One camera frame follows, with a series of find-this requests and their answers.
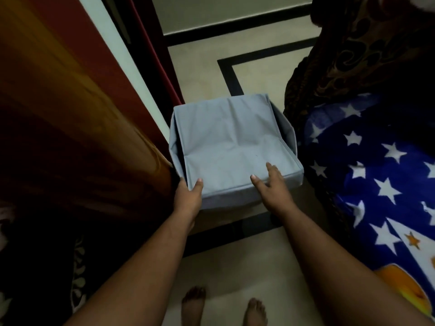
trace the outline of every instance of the gray fabric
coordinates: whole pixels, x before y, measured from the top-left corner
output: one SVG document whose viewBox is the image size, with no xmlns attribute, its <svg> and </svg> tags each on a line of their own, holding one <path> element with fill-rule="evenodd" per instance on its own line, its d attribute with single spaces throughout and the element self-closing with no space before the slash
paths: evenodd
<svg viewBox="0 0 435 326">
<path fill-rule="evenodd" d="M 204 180 L 203 209 L 259 200 L 251 184 L 275 164 L 289 188 L 301 185 L 295 132 L 267 95 L 244 95 L 180 105 L 171 120 L 170 154 L 189 189 Z"/>
</svg>

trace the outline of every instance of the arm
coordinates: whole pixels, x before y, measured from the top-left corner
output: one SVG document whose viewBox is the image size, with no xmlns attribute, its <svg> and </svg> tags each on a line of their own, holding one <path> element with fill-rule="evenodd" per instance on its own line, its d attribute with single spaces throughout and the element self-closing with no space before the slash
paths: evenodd
<svg viewBox="0 0 435 326">
<path fill-rule="evenodd" d="M 189 191 L 181 179 L 172 215 L 66 326 L 161 325 L 188 233 L 201 207 L 202 187 L 199 179 Z"/>
<path fill-rule="evenodd" d="M 266 164 L 270 186 L 251 176 L 264 205 L 280 218 L 324 320 L 332 325 L 433 325 L 337 244 L 293 202 L 284 179 Z"/>
</svg>

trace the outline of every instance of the star-patterned blanket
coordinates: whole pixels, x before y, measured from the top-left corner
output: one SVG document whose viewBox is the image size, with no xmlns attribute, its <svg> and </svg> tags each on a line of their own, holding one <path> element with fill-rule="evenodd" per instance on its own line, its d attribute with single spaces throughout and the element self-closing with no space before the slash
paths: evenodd
<svg viewBox="0 0 435 326">
<path fill-rule="evenodd" d="M 405 110 L 402 119 L 385 116 L 394 108 L 374 94 L 315 107 L 303 134 L 305 171 L 321 179 L 348 216 L 362 262 L 433 318 L 435 158 L 416 137 L 403 135 L 413 119 L 423 127 L 424 112 L 397 109 Z"/>
</svg>

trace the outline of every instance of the black floor stripe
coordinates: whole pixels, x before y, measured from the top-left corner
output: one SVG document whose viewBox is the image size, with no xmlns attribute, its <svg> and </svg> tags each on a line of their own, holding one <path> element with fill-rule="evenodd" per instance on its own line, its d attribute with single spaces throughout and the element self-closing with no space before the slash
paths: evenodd
<svg viewBox="0 0 435 326">
<path fill-rule="evenodd" d="M 175 46 L 182 43 L 202 40 L 204 38 L 211 38 L 214 36 L 242 31 L 244 29 L 251 29 L 253 27 L 281 22 L 283 20 L 308 16 L 310 14 L 310 9 L 311 4 L 299 5 L 293 8 L 277 10 L 252 17 L 199 27 L 197 29 L 166 34 L 165 39 L 168 46 Z"/>
<path fill-rule="evenodd" d="M 188 236 L 183 257 L 198 254 L 280 226 L 278 218 L 266 212 L 199 232 Z"/>
<path fill-rule="evenodd" d="M 261 60 L 266 57 L 272 57 L 284 53 L 289 53 L 295 50 L 312 47 L 314 46 L 316 41 L 317 38 L 308 38 L 302 41 L 286 43 L 280 46 L 256 50 L 251 53 L 223 58 L 221 60 L 218 60 L 217 63 L 219 64 L 220 71 L 224 76 L 225 83 L 227 84 L 231 96 L 240 96 L 243 95 L 244 93 L 243 93 L 242 86 L 240 85 L 240 82 L 237 79 L 236 73 L 234 72 L 233 65 L 252 62 L 254 60 Z"/>
</svg>

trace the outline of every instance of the hand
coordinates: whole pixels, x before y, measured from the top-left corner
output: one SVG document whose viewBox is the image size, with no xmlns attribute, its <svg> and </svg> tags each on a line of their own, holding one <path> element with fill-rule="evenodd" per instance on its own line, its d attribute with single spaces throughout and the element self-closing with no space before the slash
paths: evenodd
<svg viewBox="0 0 435 326">
<path fill-rule="evenodd" d="M 186 219 L 192 226 L 201 208 L 203 187 L 204 183 L 202 179 L 198 179 L 193 190 L 189 191 L 186 181 L 184 178 L 181 178 L 177 191 L 175 191 L 174 214 Z"/>
<path fill-rule="evenodd" d="M 266 163 L 266 167 L 269 171 L 269 187 L 255 175 L 251 175 L 251 182 L 260 193 L 264 206 L 281 218 L 297 207 L 278 168 L 270 163 Z"/>
</svg>

